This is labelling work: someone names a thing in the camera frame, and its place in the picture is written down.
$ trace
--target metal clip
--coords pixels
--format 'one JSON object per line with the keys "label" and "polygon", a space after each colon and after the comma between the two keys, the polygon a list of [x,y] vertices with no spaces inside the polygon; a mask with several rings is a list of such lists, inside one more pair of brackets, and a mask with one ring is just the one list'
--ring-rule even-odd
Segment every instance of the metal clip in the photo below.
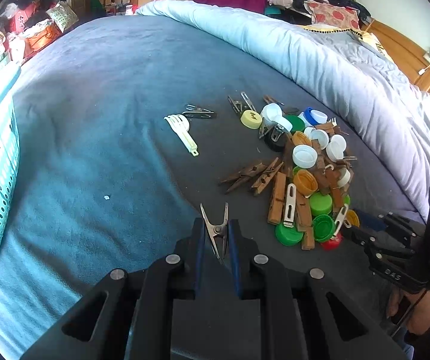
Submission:
{"label": "metal clip", "polygon": [[270,139],[273,142],[278,142],[278,139],[280,139],[280,137],[283,135],[283,133],[286,132],[286,130],[283,128],[282,125],[277,124],[274,128],[273,131],[271,132],[271,137]]}
{"label": "metal clip", "polygon": [[187,112],[183,112],[182,115],[187,118],[193,119],[214,119],[216,118],[216,112],[209,109],[200,107],[199,105],[185,104]]}
{"label": "metal clip", "polygon": [[[213,253],[215,254],[217,260],[220,263],[223,263],[223,259],[225,257],[227,248],[228,248],[228,203],[225,203],[225,213],[223,218],[223,223],[221,225],[212,225],[208,217],[203,209],[203,204],[200,204],[201,215],[203,216],[203,220],[205,221],[205,228],[208,232],[208,236],[210,238],[210,242],[212,243]],[[223,245],[221,248],[221,254],[218,251],[218,247],[215,242],[215,238],[222,238]]]}
{"label": "metal clip", "polygon": [[285,217],[283,225],[286,227],[295,227],[295,205],[296,205],[296,185],[288,184],[286,188],[286,201],[285,201]]}
{"label": "metal clip", "polygon": [[230,96],[228,96],[228,101],[238,117],[241,117],[243,114],[243,103],[239,100],[233,100]]}
{"label": "metal clip", "polygon": [[258,138],[262,139],[265,135],[267,135],[274,126],[271,124],[268,124],[266,118],[263,118],[261,121]]}
{"label": "metal clip", "polygon": [[247,96],[247,94],[245,92],[241,92],[240,95],[242,96],[242,100],[247,103],[248,108],[251,109],[252,111],[257,111],[255,109],[255,106],[253,105],[253,103],[251,102],[250,98]]}

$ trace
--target human hand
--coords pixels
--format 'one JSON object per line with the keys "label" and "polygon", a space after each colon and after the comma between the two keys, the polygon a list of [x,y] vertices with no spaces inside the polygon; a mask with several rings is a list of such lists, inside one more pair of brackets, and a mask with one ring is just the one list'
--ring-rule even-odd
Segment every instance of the human hand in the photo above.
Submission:
{"label": "human hand", "polygon": [[[421,291],[418,294],[409,294],[399,288],[395,288],[388,301],[387,317],[393,317],[398,312],[399,303],[403,297],[406,297],[411,304],[415,303],[423,294]],[[406,322],[408,332],[422,335],[430,328],[430,291],[427,291],[420,302],[415,306]]]}

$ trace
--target yellow bottle cap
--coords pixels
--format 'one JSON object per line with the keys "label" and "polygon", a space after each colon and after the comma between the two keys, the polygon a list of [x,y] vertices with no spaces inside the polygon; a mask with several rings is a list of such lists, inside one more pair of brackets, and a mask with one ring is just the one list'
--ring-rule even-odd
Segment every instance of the yellow bottle cap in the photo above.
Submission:
{"label": "yellow bottle cap", "polygon": [[245,112],[243,112],[240,120],[244,126],[247,126],[248,128],[256,130],[257,128],[260,127],[262,119],[258,112],[248,109]]}

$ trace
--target floral pillow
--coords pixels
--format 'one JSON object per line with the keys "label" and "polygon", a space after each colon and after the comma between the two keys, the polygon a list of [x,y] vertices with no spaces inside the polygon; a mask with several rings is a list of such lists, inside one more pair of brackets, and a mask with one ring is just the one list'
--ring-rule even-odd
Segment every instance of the floral pillow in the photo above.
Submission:
{"label": "floral pillow", "polygon": [[313,24],[323,23],[339,27],[343,30],[360,30],[358,14],[354,9],[317,3],[314,0],[305,1],[304,6],[311,14],[311,21]]}

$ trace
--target metal screw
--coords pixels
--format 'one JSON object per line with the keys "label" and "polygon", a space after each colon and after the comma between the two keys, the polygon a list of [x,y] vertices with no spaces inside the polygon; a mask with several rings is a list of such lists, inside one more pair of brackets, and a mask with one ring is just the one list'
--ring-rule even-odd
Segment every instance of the metal screw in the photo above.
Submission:
{"label": "metal screw", "polygon": [[165,261],[169,264],[178,264],[180,262],[180,256],[178,254],[169,254],[166,256]]}
{"label": "metal screw", "polygon": [[120,280],[125,277],[125,272],[123,272],[122,269],[114,269],[113,271],[110,272],[110,277],[113,280]]}
{"label": "metal screw", "polygon": [[325,273],[320,268],[312,268],[310,269],[310,276],[314,279],[323,279]]}
{"label": "metal screw", "polygon": [[253,261],[257,264],[266,264],[268,262],[268,257],[264,254],[257,254],[255,257],[253,257]]}

